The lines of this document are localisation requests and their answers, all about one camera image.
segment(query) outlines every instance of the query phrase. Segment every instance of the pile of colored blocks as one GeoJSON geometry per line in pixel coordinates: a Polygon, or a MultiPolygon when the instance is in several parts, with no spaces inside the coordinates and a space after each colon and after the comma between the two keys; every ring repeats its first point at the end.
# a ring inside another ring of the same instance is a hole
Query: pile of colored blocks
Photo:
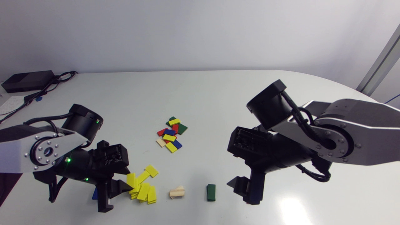
{"type": "Polygon", "coordinates": [[[176,150],[182,147],[181,143],[176,140],[176,134],[183,134],[188,127],[180,123],[180,120],[175,117],[171,117],[166,124],[172,129],[165,128],[158,131],[157,134],[162,137],[157,139],[156,142],[161,147],[165,146],[168,148],[168,150],[174,153],[176,150]]]}
{"type": "Polygon", "coordinates": [[[153,204],[157,201],[156,187],[150,186],[150,183],[143,183],[149,176],[155,177],[158,171],[152,166],[148,165],[142,174],[136,177],[135,173],[126,175],[126,183],[133,187],[129,191],[130,199],[138,199],[140,203],[147,201],[147,204],[153,204]]]}

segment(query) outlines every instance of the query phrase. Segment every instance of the white table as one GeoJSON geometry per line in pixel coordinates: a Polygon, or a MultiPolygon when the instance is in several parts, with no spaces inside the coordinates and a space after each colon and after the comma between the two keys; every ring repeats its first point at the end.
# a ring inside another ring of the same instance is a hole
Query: white table
{"type": "Polygon", "coordinates": [[[327,183],[295,167],[276,171],[266,175],[264,200],[254,206],[226,185],[235,176],[250,175],[244,160],[226,150],[230,134],[236,126],[259,124],[246,104],[277,79],[297,105],[341,98],[372,101],[320,77],[278,70],[78,74],[0,129],[64,114],[73,103],[82,104],[104,118],[94,141],[123,144],[132,172],[141,173],[148,164],[159,170],[146,180],[156,186],[157,203],[139,204],[125,193],[111,200],[113,210],[98,213],[91,199],[94,186],[68,180],[51,204],[47,185],[25,173],[0,208],[0,224],[399,224],[397,162],[372,167],[333,164],[327,183]],[[178,137],[183,147],[174,154],[155,142],[156,132],[171,116],[189,127],[178,137]],[[216,184],[216,202],[206,201],[209,183],[216,184]],[[171,200],[169,189],[179,185],[186,195],[171,200]]]}

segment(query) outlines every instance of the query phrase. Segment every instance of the red block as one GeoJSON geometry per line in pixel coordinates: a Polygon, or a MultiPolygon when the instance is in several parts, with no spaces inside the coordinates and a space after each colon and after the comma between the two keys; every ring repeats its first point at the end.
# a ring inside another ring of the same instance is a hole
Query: red block
{"type": "Polygon", "coordinates": [[[157,134],[159,136],[162,136],[164,134],[164,130],[166,130],[166,129],[168,129],[168,128],[165,128],[165,129],[162,129],[162,130],[158,131],[157,134]]]}
{"type": "Polygon", "coordinates": [[[172,126],[172,129],[175,131],[175,134],[178,132],[178,124],[172,126]]]}

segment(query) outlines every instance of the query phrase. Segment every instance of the white wall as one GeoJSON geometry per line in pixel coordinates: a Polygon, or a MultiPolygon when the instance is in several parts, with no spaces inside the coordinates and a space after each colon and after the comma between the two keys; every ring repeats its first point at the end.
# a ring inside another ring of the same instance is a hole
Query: white wall
{"type": "Polygon", "coordinates": [[[356,88],[399,9],[398,0],[3,0],[0,80],[48,69],[282,69],[356,88]]]}

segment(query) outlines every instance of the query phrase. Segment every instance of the yellow block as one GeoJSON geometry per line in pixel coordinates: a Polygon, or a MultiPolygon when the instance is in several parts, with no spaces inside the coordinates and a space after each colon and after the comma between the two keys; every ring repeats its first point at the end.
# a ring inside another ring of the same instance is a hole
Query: yellow block
{"type": "Polygon", "coordinates": [[[164,135],[164,136],[162,136],[162,139],[174,142],[176,137],[172,136],[172,135],[164,135]]]}
{"type": "Polygon", "coordinates": [[[134,193],[134,194],[130,195],[130,199],[135,199],[138,197],[138,195],[139,195],[139,193],[134,193]]]}
{"type": "Polygon", "coordinates": [[[139,192],[139,190],[140,190],[139,181],[138,181],[137,178],[135,178],[135,181],[134,181],[134,184],[133,184],[133,185],[134,185],[134,188],[133,188],[132,190],[129,191],[130,194],[137,193],[137,192],[139,192]]]}
{"type": "Polygon", "coordinates": [[[158,171],[152,165],[148,165],[145,170],[149,172],[151,177],[155,177],[158,174],[158,171]]]}
{"type": "Polygon", "coordinates": [[[170,150],[172,153],[174,153],[174,152],[177,150],[177,148],[175,147],[175,145],[172,144],[172,142],[169,142],[169,143],[166,144],[165,146],[166,146],[166,147],[168,148],[168,150],[170,150]]]}
{"type": "Polygon", "coordinates": [[[149,172],[147,171],[143,171],[142,174],[140,174],[138,176],[138,182],[139,184],[143,183],[144,180],[146,180],[146,178],[148,178],[150,176],[149,172]]]}
{"type": "Polygon", "coordinates": [[[150,202],[157,200],[156,186],[153,185],[150,187],[149,192],[147,193],[147,198],[148,198],[148,204],[150,204],[150,202]]]}
{"type": "Polygon", "coordinates": [[[150,184],[149,183],[143,183],[142,188],[139,191],[138,199],[139,200],[146,200],[147,198],[147,193],[149,192],[150,189],[150,184]]]}
{"type": "Polygon", "coordinates": [[[135,173],[128,173],[126,175],[126,183],[133,188],[135,188],[135,177],[135,173]]]}
{"type": "Polygon", "coordinates": [[[172,125],[180,123],[180,120],[179,119],[174,119],[174,120],[168,121],[168,123],[170,124],[170,126],[172,126],[172,125]]]}

